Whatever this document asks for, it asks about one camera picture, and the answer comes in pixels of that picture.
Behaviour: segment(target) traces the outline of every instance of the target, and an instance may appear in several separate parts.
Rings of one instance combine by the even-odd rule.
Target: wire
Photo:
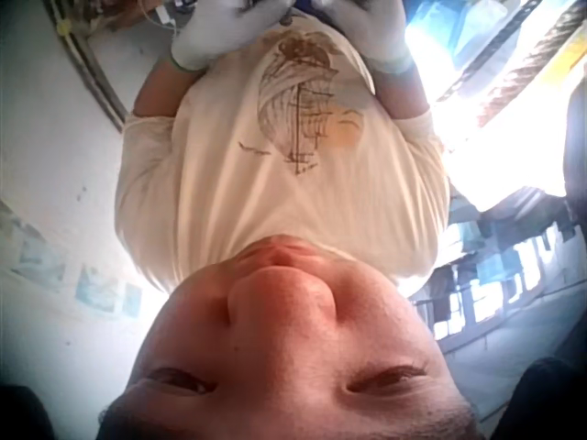
[[[162,23],[157,23],[155,20],[153,20],[149,14],[147,13],[147,11],[145,10],[145,5],[143,4],[144,0],[137,0],[138,3],[138,7],[140,7],[141,12],[143,13],[143,16],[145,16],[145,18],[153,25],[157,26],[158,28],[163,28],[163,29],[168,29],[168,30],[172,30],[173,31],[173,39],[175,39],[177,37],[177,26],[175,25],[175,19],[172,18],[171,23],[173,24],[173,26],[165,26]]]

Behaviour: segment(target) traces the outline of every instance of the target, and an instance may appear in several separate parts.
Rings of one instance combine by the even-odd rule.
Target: hand
[[[412,65],[402,0],[312,0],[312,4],[335,22],[375,70],[401,73]]]
[[[199,0],[194,15],[172,44],[172,59],[187,71],[240,49],[277,23],[294,0]]]

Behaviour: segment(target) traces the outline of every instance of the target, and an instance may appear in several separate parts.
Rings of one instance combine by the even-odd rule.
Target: nose
[[[300,269],[271,266],[251,273],[228,295],[228,314],[236,361],[268,386],[316,378],[331,358],[337,334],[333,292]]]

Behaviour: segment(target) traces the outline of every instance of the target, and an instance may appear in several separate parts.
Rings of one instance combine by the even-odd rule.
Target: white t-shirt
[[[370,264],[409,296],[447,224],[442,151],[429,113],[393,121],[349,42],[296,16],[215,62],[175,118],[128,118],[116,231],[167,292],[289,234]]]

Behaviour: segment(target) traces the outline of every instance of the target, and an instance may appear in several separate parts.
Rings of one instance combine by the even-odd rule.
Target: t-shirt print
[[[284,157],[296,176],[319,164],[320,149],[356,147],[363,114],[340,105],[332,83],[338,74],[331,57],[344,57],[322,32],[298,30],[268,35],[276,51],[260,84],[257,118],[261,133]],[[258,156],[268,150],[238,143]]]

